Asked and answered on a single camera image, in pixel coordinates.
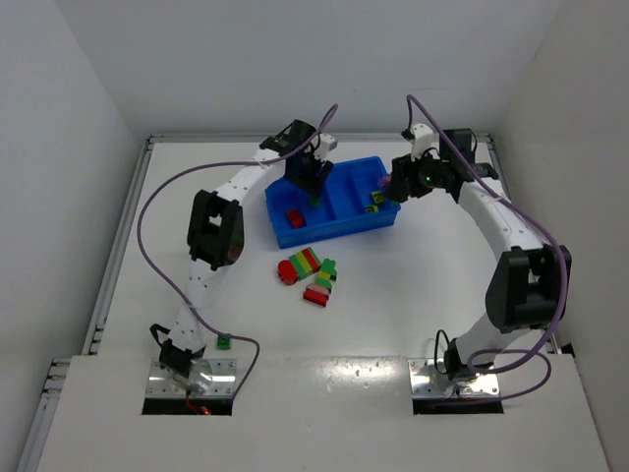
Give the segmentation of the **red lego brick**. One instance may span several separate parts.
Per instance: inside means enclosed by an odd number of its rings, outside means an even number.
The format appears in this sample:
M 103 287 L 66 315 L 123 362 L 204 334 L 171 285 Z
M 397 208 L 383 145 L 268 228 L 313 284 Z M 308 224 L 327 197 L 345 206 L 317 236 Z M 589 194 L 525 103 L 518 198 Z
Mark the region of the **red lego brick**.
M 286 218 L 293 229 L 300 229 L 306 226 L 303 215 L 296 208 L 288 210 L 286 212 Z

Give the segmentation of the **small green lego brick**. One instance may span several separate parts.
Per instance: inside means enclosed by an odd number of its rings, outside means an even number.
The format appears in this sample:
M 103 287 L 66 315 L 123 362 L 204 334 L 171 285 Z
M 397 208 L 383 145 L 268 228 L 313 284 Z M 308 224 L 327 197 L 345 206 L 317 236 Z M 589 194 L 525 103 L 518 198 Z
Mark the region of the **small green lego brick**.
M 230 350 L 232 338 L 229 335 L 218 335 L 216 337 L 215 348 L 217 350 Z

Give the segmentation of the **purple green lego stack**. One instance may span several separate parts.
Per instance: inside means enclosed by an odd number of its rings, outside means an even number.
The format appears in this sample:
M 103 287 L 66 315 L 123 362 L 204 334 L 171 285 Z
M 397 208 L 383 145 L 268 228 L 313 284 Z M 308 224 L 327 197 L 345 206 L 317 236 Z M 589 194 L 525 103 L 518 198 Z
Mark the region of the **purple green lego stack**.
M 390 185 L 390 182 L 391 182 L 391 175 L 386 174 L 378 180 L 377 185 L 379 188 L 385 189 Z

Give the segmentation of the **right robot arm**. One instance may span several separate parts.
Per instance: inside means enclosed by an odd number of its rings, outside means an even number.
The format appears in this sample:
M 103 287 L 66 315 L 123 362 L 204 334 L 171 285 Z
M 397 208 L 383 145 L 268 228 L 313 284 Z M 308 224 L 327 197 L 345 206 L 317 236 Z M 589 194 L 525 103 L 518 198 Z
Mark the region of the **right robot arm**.
M 404 203 L 444 191 L 471 216 L 496 259 L 484 314 L 449 340 L 443 354 L 442 373 L 464 379 L 488 369 L 525 333 L 558 325 L 566 309 L 571 254 L 515 210 L 493 166 L 476 161 L 471 130 L 447 130 L 437 147 L 425 124 L 412 124 L 401 135 L 411 150 L 393 159 L 386 197 Z

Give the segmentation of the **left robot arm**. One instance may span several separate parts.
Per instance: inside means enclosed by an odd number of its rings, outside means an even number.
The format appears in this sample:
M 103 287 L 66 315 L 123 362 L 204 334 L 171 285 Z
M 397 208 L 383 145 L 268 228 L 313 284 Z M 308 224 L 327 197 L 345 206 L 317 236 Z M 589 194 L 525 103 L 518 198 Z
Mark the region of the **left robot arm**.
M 259 195 L 271 181 L 271 173 L 283 163 L 284 176 L 310 196 L 319 196 L 333 164 L 327 155 L 337 140 L 321 129 L 296 120 L 279 134 L 265 139 L 235 176 L 212 191 L 200 190 L 193 199 L 187 234 L 191 273 L 175 323 L 170 328 L 158 324 L 151 334 L 159 341 L 159 362 L 180 379 L 189 379 L 202 357 L 207 322 L 201 309 L 214 301 L 219 285 L 241 256 L 245 247 L 244 209 L 248 200 Z

